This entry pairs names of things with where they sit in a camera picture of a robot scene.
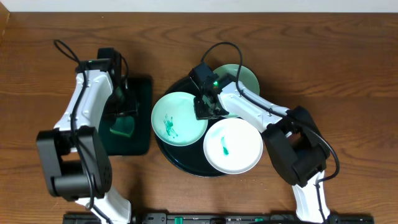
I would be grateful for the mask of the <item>large mint green plate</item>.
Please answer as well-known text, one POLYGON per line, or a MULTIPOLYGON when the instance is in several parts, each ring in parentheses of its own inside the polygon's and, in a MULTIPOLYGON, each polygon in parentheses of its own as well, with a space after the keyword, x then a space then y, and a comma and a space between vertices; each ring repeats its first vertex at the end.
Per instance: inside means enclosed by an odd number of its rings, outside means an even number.
POLYGON ((177 91, 157 101, 151 123, 160 140, 172 146, 188 146, 204 135, 208 122, 196 118, 194 98, 190 93, 177 91))

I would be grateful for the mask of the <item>green scouring sponge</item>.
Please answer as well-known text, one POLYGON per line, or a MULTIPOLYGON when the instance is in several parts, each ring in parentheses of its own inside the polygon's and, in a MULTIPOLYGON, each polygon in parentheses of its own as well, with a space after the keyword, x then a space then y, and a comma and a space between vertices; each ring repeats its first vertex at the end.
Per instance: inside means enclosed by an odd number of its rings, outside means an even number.
POLYGON ((124 116, 116 118, 115 123, 109 130, 116 135, 123 137, 131 137, 134 132, 135 119, 132 116, 124 116))

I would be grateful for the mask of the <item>small mint green plate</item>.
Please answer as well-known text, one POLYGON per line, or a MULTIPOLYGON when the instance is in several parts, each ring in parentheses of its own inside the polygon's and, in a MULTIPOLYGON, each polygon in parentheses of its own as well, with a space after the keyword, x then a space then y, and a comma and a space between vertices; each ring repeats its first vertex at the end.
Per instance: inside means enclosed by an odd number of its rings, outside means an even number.
MULTIPOLYGON (((213 73, 217 74, 220 79, 226 77, 227 74, 233 75, 235 77, 238 72, 238 67, 238 64, 226 64, 213 70, 213 73)), ((250 69, 245 66, 241 67, 239 81, 241 81, 243 85, 253 93, 257 95, 260 94, 260 86, 257 77, 250 69)))

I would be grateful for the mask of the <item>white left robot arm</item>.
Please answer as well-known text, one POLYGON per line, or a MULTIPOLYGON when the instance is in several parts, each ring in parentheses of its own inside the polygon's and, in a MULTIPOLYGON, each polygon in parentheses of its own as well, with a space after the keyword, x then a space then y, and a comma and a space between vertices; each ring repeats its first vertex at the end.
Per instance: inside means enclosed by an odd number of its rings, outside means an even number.
POLYGON ((101 223, 130 223, 131 203, 112 186, 111 163, 98 133, 104 119, 131 121, 138 114, 122 74, 125 59, 114 48, 100 48, 96 59, 77 63, 66 111, 36 138, 47 190, 84 206, 101 223))

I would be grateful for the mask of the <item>white plate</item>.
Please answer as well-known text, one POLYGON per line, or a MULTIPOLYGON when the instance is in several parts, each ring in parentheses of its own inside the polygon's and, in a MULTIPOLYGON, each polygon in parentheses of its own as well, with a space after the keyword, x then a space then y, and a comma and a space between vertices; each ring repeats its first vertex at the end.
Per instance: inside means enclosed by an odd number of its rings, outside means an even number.
POLYGON ((206 132, 203 152, 209 164, 224 174, 242 174, 261 159, 263 141, 259 131, 247 121, 226 118, 206 132))

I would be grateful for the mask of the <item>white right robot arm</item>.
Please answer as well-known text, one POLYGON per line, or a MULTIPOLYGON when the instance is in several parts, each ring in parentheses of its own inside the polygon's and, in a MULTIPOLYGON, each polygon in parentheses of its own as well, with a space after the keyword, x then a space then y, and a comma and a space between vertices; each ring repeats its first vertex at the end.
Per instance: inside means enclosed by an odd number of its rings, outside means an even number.
POLYGON ((277 173, 294 191, 296 216, 309 223, 327 223, 323 182, 326 160, 333 155, 310 113, 275 105, 249 90, 237 75, 219 77, 204 62, 188 74, 199 91, 194 100, 197 119, 236 114, 261 134, 277 173))

